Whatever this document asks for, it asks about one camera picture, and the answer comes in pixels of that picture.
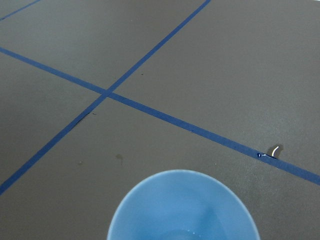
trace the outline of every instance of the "blue grout line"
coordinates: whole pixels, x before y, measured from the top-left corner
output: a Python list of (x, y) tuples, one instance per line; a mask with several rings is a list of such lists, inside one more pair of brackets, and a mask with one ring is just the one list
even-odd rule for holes
[(4, 19), (6, 19), (6, 18), (8, 18), (8, 17), (10, 17), (10, 16), (12, 16), (12, 15), (14, 15), (14, 14), (22, 11), (23, 9), (26, 9), (26, 8), (30, 7), (31, 5), (36, 4), (37, 2), (40, 2), (40, 1), (41, 1), (41, 0), (36, 0), (36, 1), (31, 2), (31, 3), (29, 3), (28, 5), (26, 5), (26, 6), (22, 7), (22, 8), (19, 8), (18, 10), (13, 11), (12, 13), (10, 13), (10, 14), (8, 14), (8, 15), (6, 15), (6, 16), (1, 17), (1, 18), (0, 18), (0, 21), (4, 20)]
[(64, 73), (62, 71), (59, 71), (57, 69), (54, 69), (54, 68), (49, 67), (49, 66), (46, 66), (46, 65), (44, 65), (44, 64), (42, 64), (40, 62), (34, 61), (32, 59), (29, 59), (29, 58), (27, 58), (25, 56), (21, 56), (21, 55), (15, 53), (15, 52), (9, 51), (9, 50), (1, 47), (1, 46), (0, 46), (0, 53), (6, 54), (6, 55), (8, 55), (8, 56), (10, 56), (12, 58), (15, 58), (17, 60), (25, 62), (26, 64), (30, 64), (30, 65), (38, 68), (38, 69), (41, 69), (43, 71), (46, 71), (46, 72), (51, 73), (53, 75), (56, 75), (56, 76), (58, 76), (60, 78), (68, 80), (68, 81), (70, 81), (70, 82), (72, 82), (74, 84), (78, 84), (78, 85), (80, 85), (80, 86), (82, 86), (82, 87), (84, 87), (86, 89), (92, 90), (92, 91), (94, 91), (94, 92), (96, 92), (98, 94), (102, 94), (102, 93), (105, 92), (105, 89), (102, 88), (102, 87), (96, 86), (96, 85), (94, 85), (92, 83), (89, 83), (89, 82), (86, 82), (86, 81), (83, 81), (83, 80), (81, 80), (81, 79), (79, 79), (77, 77), (71, 76), (71, 75), (66, 74), (66, 73)]
[(123, 97), (123, 96), (120, 96), (116, 93), (111, 93), (109, 96), (109, 98), (113, 99), (113, 100), (116, 100), (120, 103), (123, 103), (127, 106), (130, 106), (134, 109), (137, 109), (139, 111), (142, 111), (146, 114), (149, 114), (151, 116), (154, 116), (158, 119), (161, 119), (163, 121), (166, 121), (170, 124), (173, 124), (179, 128), (182, 128), (182, 129), (185, 129), (185, 130), (188, 130), (194, 134), (197, 134), (201, 137), (204, 137), (206, 139), (209, 139), (213, 142), (216, 142), (218, 144), (221, 144), (225, 147), (228, 147), (230, 149), (233, 149), (237, 152), (240, 152), (244, 155), (247, 155), (249, 157), (252, 157), (254, 159), (257, 159), (261, 162), (264, 162), (266, 164), (269, 164), (273, 167), (276, 167), (278, 169), (281, 169), (287, 173), (290, 173), (290, 174), (293, 174), (297, 177), (300, 177), (302, 179), (305, 179), (309, 182), (312, 182), (314, 184), (317, 184), (320, 186), (320, 175), (317, 175), (313, 172), (310, 172), (310, 171), (307, 171), (305, 169), (302, 169), (298, 166), (295, 166), (291, 163), (288, 163), (288, 162), (285, 162), (283, 160), (280, 160), (280, 159), (277, 159), (277, 158), (274, 158), (272, 156), (269, 156), (267, 154), (264, 154), (260, 151), (257, 151), (253, 148), (250, 148), (248, 146), (245, 146), (245, 145), (242, 145), (238, 142), (235, 142), (235, 141), (232, 141), (228, 138), (225, 138), (223, 136), (220, 136), (218, 134), (215, 134), (213, 132), (210, 132), (208, 130), (205, 130), (203, 128), (200, 128), (196, 125), (193, 125), (193, 124), (190, 124), (188, 122), (185, 122), (183, 120), (180, 120), (176, 117), (173, 117), (173, 116), (170, 116), (168, 114), (165, 114), (163, 112), (160, 112), (158, 110), (155, 110), (151, 107), (148, 107), (148, 106), (145, 106), (141, 103), (138, 103), (136, 101), (133, 101), (131, 99), (128, 99), (126, 97)]
[[(114, 84), (108, 89), (104, 89), (101, 92), (101, 96), (98, 97), (92, 104), (90, 104), (82, 113), (80, 113), (72, 122), (70, 122), (63, 130), (61, 130), (56, 136), (54, 136), (45, 146), (43, 146), (33, 157), (31, 157), (22, 167), (20, 167), (13, 175), (11, 175), (4, 183), (0, 185), (0, 195), (2, 195), (10, 186), (12, 186), (21, 176), (23, 176), (33, 165), (35, 165), (50, 149), (52, 149), (64, 136), (66, 136), (86, 115), (93, 111), (99, 104), (101, 104), (112, 92), (119, 87), (132, 73), (134, 73), (143, 63), (145, 63), (154, 53), (156, 53), (167, 41), (169, 41), (181, 28), (183, 28), (192, 18), (194, 18), (211, 0), (206, 0), (200, 7), (198, 7), (193, 13), (189, 15), (178, 27), (170, 32), (162, 41), (160, 41), (151, 51), (149, 51), (144, 57), (142, 57), (133, 67), (131, 67), (124, 75), (122, 75)], [(54, 70), (53, 72), (62, 74), (62, 76), (71, 76), (55, 70), (51, 67), (45, 66), (41, 63), (35, 62), (26, 57), (20, 56), (16, 53), (10, 52), (0, 47), (0, 52), (10, 55), (12, 57), (19, 56), (18, 59), (26, 62), (33, 63), (31, 65), (43, 69)], [(77, 84), (87, 85), (86, 82), (77, 78), (75, 81)]]

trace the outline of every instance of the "plastic cup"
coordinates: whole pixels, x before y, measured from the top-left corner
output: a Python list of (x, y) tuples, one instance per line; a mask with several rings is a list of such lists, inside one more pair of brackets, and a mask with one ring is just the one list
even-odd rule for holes
[(107, 240), (259, 240), (240, 199), (216, 179), (170, 170), (137, 184), (122, 200)]

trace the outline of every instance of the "blue tape strip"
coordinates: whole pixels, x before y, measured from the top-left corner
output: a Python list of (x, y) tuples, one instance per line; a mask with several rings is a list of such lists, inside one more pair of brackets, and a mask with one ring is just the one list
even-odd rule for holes
[(200, 128), (198, 126), (195, 126), (193, 124), (190, 124), (188, 122), (185, 122), (183, 120), (180, 120), (176, 117), (173, 117), (173, 116), (170, 116), (168, 114), (165, 114), (163, 112), (160, 112), (158, 110), (155, 110), (151, 107), (148, 107), (148, 106), (145, 106), (141, 103), (138, 103), (136, 101), (133, 101), (133, 100), (130, 100), (126, 97), (123, 97), (123, 96), (120, 96), (116, 93), (111, 93), (109, 96), (109, 98), (113, 99), (113, 100), (116, 100), (120, 103), (123, 103), (127, 106), (130, 106), (134, 109), (137, 109), (139, 111), (142, 111), (146, 114), (149, 114), (151, 116), (154, 116), (158, 119), (161, 119), (163, 121), (166, 121), (170, 124), (173, 124), (179, 128), (182, 128), (182, 129), (185, 129), (185, 130), (188, 130), (194, 134), (197, 134), (201, 137), (204, 137), (206, 139), (209, 139), (213, 142), (216, 142), (218, 144), (221, 144), (225, 147), (228, 147), (230, 149), (233, 149), (235, 151), (238, 151), (242, 154), (245, 154), (249, 157), (252, 157), (254, 159), (257, 159), (259, 161), (262, 161), (266, 164), (269, 164), (273, 167), (276, 167), (278, 169), (281, 169), (283, 171), (286, 171), (288, 173), (291, 173), (297, 177), (300, 177), (302, 179), (305, 179), (307, 181), (310, 181), (314, 184), (317, 184), (317, 185), (320, 185), (320, 175), (317, 175), (313, 172), (310, 172), (310, 171), (307, 171), (305, 169), (302, 169), (298, 166), (295, 166), (291, 163), (288, 163), (288, 162), (285, 162), (285, 161), (282, 161), (280, 159), (277, 159), (277, 158), (274, 158), (272, 156), (269, 156), (269, 155), (266, 155), (260, 151), (257, 151), (253, 148), (250, 148), (248, 146), (245, 146), (245, 145), (242, 145), (238, 142), (235, 142), (235, 141), (232, 141), (228, 138), (225, 138), (223, 136), (220, 136), (218, 134), (215, 134), (213, 132), (210, 132), (208, 130), (205, 130), (203, 128)]
[(68, 80), (68, 81), (70, 81), (70, 82), (72, 82), (74, 84), (78, 84), (78, 85), (80, 85), (80, 86), (82, 86), (82, 87), (84, 87), (86, 89), (92, 90), (92, 91), (94, 91), (96, 93), (102, 94), (102, 93), (104, 93), (106, 91), (102, 87), (96, 86), (96, 85), (94, 85), (92, 83), (89, 83), (89, 82), (86, 82), (86, 81), (83, 81), (83, 80), (81, 80), (79, 78), (76, 78), (74, 76), (66, 74), (66, 73), (64, 73), (62, 71), (59, 71), (59, 70), (54, 69), (52, 67), (46, 66), (46, 65), (44, 65), (44, 64), (42, 64), (40, 62), (31, 60), (31, 59), (29, 59), (29, 58), (27, 58), (25, 56), (21, 56), (21, 55), (15, 53), (15, 52), (9, 51), (9, 50), (1, 47), (1, 46), (0, 46), (0, 53), (6, 54), (6, 55), (8, 55), (8, 56), (10, 56), (12, 58), (15, 58), (17, 60), (25, 62), (26, 64), (30, 64), (30, 65), (38, 68), (38, 69), (41, 69), (43, 71), (46, 71), (46, 72), (51, 73), (53, 75), (56, 75), (56, 76), (58, 76), (60, 78)]
[(41, 1), (41, 0), (36, 0), (36, 1), (34, 1), (34, 2), (31, 2), (31, 3), (29, 3), (28, 5), (20, 8), (20, 9), (18, 9), (18, 10), (16, 10), (16, 11), (14, 11), (14, 12), (6, 15), (6, 16), (3, 16), (2, 18), (0, 18), (0, 21), (4, 20), (4, 19), (6, 19), (6, 18), (8, 18), (8, 17), (10, 17), (10, 16), (12, 16), (12, 15), (14, 15), (14, 14), (22, 11), (23, 9), (26, 9), (26, 8), (30, 7), (31, 5), (36, 4), (37, 2), (40, 2), (40, 1)]
[[(70, 122), (63, 130), (61, 130), (55, 137), (53, 137), (43, 148), (41, 148), (33, 157), (31, 157), (21, 168), (19, 168), (11, 177), (9, 177), (3, 184), (0, 185), (0, 195), (3, 194), (12, 184), (14, 184), (23, 174), (25, 174), (40, 158), (42, 158), (51, 148), (53, 148), (65, 135), (67, 135), (86, 115), (93, 111), (100, 103), (102, 103), (112, 92), (119, 87), (132, 73), (134, 73), (143, 63), (145, 63), (156, 51), (158, 51), (169, 39), (171, 39), (181, 28), (183, 28), (193, 17), (195, 17), (201, 9), (203, 9), (211, 0), (206, 0), (200, 7), (198, 7), (189, 17), (187, 17), (178, 27), (170, 32), (162, 41), (160, 41), (151, 51), (149, 51), (144, 57), (142, 57), (133, 67), (131, 67), (123, 76), (121, 76), (114, 84), (108, 89), (96, 89), (102, 91), (101, 96), (97, 98), (90, 106), (88, 106), (80, 115), (78, 115), (72, 122)], [(8, 51), (0, 47), (0, 52), (19, 59), (23, 62), (29, 63), (37, 68), (45, 71), (49, 70), (52, 74), (59, 74), (64, 79), (77, 83), (81, 86), (87, 86), (87, 82), (84, 82), (78, 78), (74, 78), (66, 73), (55, 70), (51, 67), (45, 66), (41, 63), (18, 55), (14, 52)]]

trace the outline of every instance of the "light blue bowl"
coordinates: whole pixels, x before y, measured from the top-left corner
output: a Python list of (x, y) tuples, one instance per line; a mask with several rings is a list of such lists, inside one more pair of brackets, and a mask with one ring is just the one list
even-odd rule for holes
[(107, 240), (259, 240), (240, 199), (216, 179), (190, 170), (160, 172), (122, 200)]

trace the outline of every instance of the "gray surface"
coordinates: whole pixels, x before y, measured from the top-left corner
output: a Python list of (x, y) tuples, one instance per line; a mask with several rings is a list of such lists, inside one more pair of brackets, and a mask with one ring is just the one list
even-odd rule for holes
[(103, 240), (125, 194), (169, 169), (227, 185), (263, 240), (320, 236), (319, 186), (111, 99), (93, 113), (3, 194), (3, 239)]
[(107, 88), (202, 2), (42, 0), (0, 22), (0, 45)]
[(32, 2), (33, 0), (1, 0), (0, 19)]
[(116, 92), (320, 174), (319, 5), (213, 1)]
[(0, 182), (98, 94), (0, 53)]
[[(108, 87), (201, 3), (42, 0), (0, 22), (0, 46)], [(212, 1), (116, 92), (320, 173), (319, 11)], [(97, 96), (0, 53), (1, 182)], [(262, 240), (320, 238), (318, 185), (107, 98), (0, 196), (0, 239), (106, 239), (125, 194), (169, 169), (227, 185)]]

